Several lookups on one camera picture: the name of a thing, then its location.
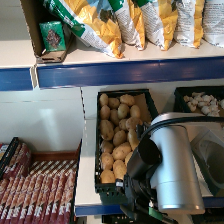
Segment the potato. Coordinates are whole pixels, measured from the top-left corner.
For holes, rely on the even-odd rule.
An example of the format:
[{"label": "potato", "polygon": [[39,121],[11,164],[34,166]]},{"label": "potato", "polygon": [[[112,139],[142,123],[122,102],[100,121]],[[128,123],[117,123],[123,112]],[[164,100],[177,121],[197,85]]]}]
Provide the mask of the potato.
[{"label": "potato", "polygon": [[100,148],[101,148],[101,152],[112,153],[114,149],[114,145],[108,141],[103,140],[100,145]]},{"label": "potato", "polygon": [[131,107],[135,104],[135,98],[128,94],[121,96],[120,101],[121,101],[121,103],[127,104],[129,107]]},{"label": "potato", "polygon": [[140,118],[141,117],[141,112],[140,109],[137,105],[133,105],[130,109],[130,116],[131,117],[137,117]]},{"label": "potato", "polygon": [[100,181],[102,184],[115,183],[114,172],[111,170],[104,170],[100,175]]},{"label": "potato", "polygon": [[130,143],[131,145],[131,149],[132,151],[135,150],[135,148],[138,146],[139,144],[139,140],[137,138],[137,133],[135,132],[134,129],[130,129],[129,132],[128,132],[128,142]]},{"label": "potato", "polygon": [[113,150],[113,157],[114,160],[123,160],[125,159],[125,157],[128,155],[128,153],[131,152],[131,146],[128,142],[125,142],[123,144],[121,144],[120,146],[118,146],[117,148],[115,148]]},{"label": "potato", "polygon": [[101,155],[101,168],[103,170],[111,170],[113,167],[114,159],[113,156],[108,153],[104,152]]},{"label": "potato", "polygon": [[124,143],[126,141],[127,141],[127,135],[126,135],[126,133],[123,130],[118,131],[114,135],[113,144],[114,144],[115,147],[121,145],[122,143]]},{"label": "potato", "polygon": [[120,131],[121,129],[120,129],[120,127],[119,126],[117,126],[115,129],[114,129],[114,134],[116,134],[118,131]]},{"label": "potato", "polygon": [[117,110],[113,109],[110,111],[110,120],[115,124],[116,126],[119,125],[119,118],[118,118],[118,112]]},{"label": "potato", "polygon": [[110,109],[117,109],[120,105],[120,101],[117,98],[109,98],[108,99],[108,106]]},{"label": "potato", "polygon": [[118,107],[118,118],[124,119],[127,117],[130,109],[127,104],[121,103],[120,106]]},{"label": "potato", "polygon": [[114,130],[113,126],[111,125],[110,121],[108,120],[101,120],[100,122],[100,133],[101,137],[104,140],[112,140],[114,137]]},{"label": "potato", "polygon": [[121,160],[117,160],[114,162],[113,171],[115,179],[124,179],[124,175],[127,173],[127,167],[124,162]]},{"label": "potato", "polygon": [[128,129],[126,128],[126,121],[127,121],[128,119],[122,119],[120,122],[119,122],[119,128],[121,129],[121,130],[124,130],[124,131],[127,131]]},{"label": "potato", "polygon": [[129,131],[130,129],[134,129],[136,130],[136,126],[137,124],[140,124],[140,119],[137,117],[130,117],[127,121],[126,121],[126,128]]},{"label": "potato", "polygon": [[133,152],[129,152],[128,155],[125,157],[125,165],[128,165],[128,161],[131,159]]},{"label": "potato", "polygon": [[104,105],[100,110],[101,120],[108,120],[110,117],[110,108],[107,105]]},{"label": "potato", "polygon": [[100,96],[100,106],[103,107],[104,105],[108,105],[108,96],[107,94],[103,93],[101,96]]}]

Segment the white wall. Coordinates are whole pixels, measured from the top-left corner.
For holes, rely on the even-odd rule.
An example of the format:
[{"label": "white wall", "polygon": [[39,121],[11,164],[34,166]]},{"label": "white wall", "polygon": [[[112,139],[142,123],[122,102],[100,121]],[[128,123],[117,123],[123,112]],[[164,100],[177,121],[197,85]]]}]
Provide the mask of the white wall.
[{"label": "white wall", "polygon": [[73,150],[83,126],[80,88],[0,92],[0,142],[17,136],[36,151]]}]

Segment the blue shelf edge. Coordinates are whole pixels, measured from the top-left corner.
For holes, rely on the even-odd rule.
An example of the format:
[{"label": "blue shelf edge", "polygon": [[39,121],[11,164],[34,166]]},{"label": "blue shelf edge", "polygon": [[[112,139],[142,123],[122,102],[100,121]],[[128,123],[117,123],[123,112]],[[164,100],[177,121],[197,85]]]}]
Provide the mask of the blue shelf edge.
[{"label": "blue shelf edge", "polygon": [[[223,208],[223,197],[204,197],[205,208]],[[90,205],[90,206],[75,206],[76,217],[88,215],[111,215],[123,214],[119,205]]]},{"label": "blue shelf edge", "polygon": [[0,91],[33,90],[29,68],[0,69]]},{"label": "blue shelf edge", "polygon": [[37,67],[40,88],[224,78],[224,56]]}]

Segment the black plastic crate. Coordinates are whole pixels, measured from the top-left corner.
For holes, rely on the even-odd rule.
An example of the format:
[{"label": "black plastic crate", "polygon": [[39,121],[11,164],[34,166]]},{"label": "black plastic crate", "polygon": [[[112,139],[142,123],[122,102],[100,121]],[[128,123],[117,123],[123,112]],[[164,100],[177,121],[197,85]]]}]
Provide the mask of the black plastic crate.
[{"label": "black plastic crate", "polygon": [[187,103],[184,101],[184,96],[192,96],[192,93],[204,92],[206,95],[213,95],[217,100],[224,99],[223,86],[196,86],[196,87],[179,87],[176,88],[174,112],[192,113]]},{"label": "black plastic crate", "polygon": [[4,174],[5,167],[9,164],[12,156],[14,155],[16,148],[19,144],[19,139],[17,137],[14,137],[12,141],[10,142],[6,152],[4,153],[2,159],[0,160],[0,179],[2,179],[2,176]]},{"label": "black plastic crate", "polygon": [[106,93],[109,98],[120,97],[124,94],[129,94],[132,96],[137,96],[140,94],[145,94],[146,104],[148,107],[148,111],[151,115],[151,120],[156,118],[159,114],[155,107],[154,101],[149,93],[148,89],[139,89],[139,90],[122,90],[122,91],[110,91],[110,92],[100,92],[97,96],[97,126],[96,126],[96,153],[95,153],[95,191],[100,194],[101,200],[103,204],[122,204],[127,202],[127,198],[125,195],[118,193],[115,189],[115,183],[111,184],[101,184],[100,183],[100,174],[102,172],[100,165],[100,156],[101,150],[100,145],[102,143],[102,138],[100,136],[100,104],[99,98],[100,96]]}]

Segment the chip bag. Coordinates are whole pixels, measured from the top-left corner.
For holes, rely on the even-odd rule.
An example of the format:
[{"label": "chip bag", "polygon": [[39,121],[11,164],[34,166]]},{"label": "chip bag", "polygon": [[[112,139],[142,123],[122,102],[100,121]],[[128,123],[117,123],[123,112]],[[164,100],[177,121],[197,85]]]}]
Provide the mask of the chip bag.
[{"label": "chip bag", "polygon": [[40,0],[84,43],[122,58],[121,33],[108,0]]},{"label": "chip bag", "polygon": [[145,47],[145,27],[143,15],[133,0],[109,0],[118,20],[122,40],[135,45],[138,50]]},{"label": "chip bag", "polygon": [[178,20],[174,39],[181,45],[200,47],[203,8],[204,0],[177,0]]},{"label": "chip bag", "polygon": [[205,0],[203,18],[204,39],[224,48],[224,1]]},{"label": "chip bag", "polygon": [[161,50],[168,50],[177,23],[175,2],[171,0],[136,0],[142,10],[146,37]]}]

